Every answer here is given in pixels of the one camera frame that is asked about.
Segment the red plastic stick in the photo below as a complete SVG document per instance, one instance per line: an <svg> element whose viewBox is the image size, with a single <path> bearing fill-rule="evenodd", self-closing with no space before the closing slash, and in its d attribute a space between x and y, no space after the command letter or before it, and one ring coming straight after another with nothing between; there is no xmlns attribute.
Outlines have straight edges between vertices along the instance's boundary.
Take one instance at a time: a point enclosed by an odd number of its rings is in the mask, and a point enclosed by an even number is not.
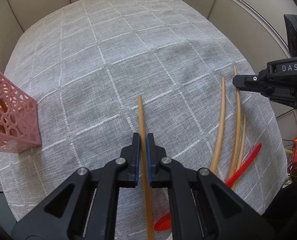
<svg viewBox="0 0 297 240"><path fill-rule="evenodd" d="M231 187L234 182L244 173L244 171L250 166L253 162L255 157L258 155L259 151L261 150L262 144L259 143L252 151L250 156L247 157L245 162L241 165L241 167L230 177L226 182L225 185ZM172 228L170 213L162 216L154 225L155 231L165 231Z"/></svg>
<svg viewBox="0 0 297 240"><path fill-rule="evenodd" d="M262 144L259 143L254 148L254 150L252 151L252 153L250 154L250 156L247 157L247 159L242 164L242 166L232 175L232 177L230 177L227 181L225 181L225 185L226 186L231 187L234 184L234 182L244 173L244 171L248 168L248 166L250 166L250 164L252 163L252 161L258 155L259 150L261 149L261 147L262 147Z"/></svg>

